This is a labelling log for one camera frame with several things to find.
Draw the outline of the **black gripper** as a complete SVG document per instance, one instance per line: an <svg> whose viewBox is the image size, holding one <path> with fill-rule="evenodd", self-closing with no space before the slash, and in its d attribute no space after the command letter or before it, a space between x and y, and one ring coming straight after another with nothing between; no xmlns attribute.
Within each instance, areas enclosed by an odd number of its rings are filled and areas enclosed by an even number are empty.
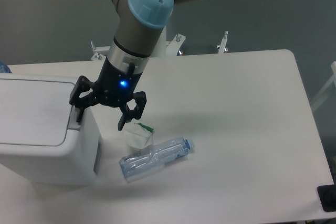
<svg viewBox="0 0 336 224"><path fill-rule="evenodd" d="M139 120L143 114L147 99L144 91L135 92L141 74L136 73L135 61L124 62L122 71L106 59L96 82L80 76L70 94L69 103L78 109L76 122L80 123L86 108L98 103L119 108L122 116L118 122L121 131L126 123L133 119ZM135 101L135 107L130 109L128 102Z"/></svg>

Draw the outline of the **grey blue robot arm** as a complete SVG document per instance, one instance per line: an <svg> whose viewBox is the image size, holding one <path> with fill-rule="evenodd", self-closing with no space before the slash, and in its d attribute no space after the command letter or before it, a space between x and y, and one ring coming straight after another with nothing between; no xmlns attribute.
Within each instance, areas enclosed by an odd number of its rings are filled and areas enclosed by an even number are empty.
<svg viewBox="0 0 336 224"><path fill-rule="evenodd" d="M158 39L168 24L176 4L192 0L111 0L120 22L98 79L80 76L69 103L76 108L81 122L86 108L101 104L119 108L118 128L140 119L146 94L135 88L152 55Z"/></svg>

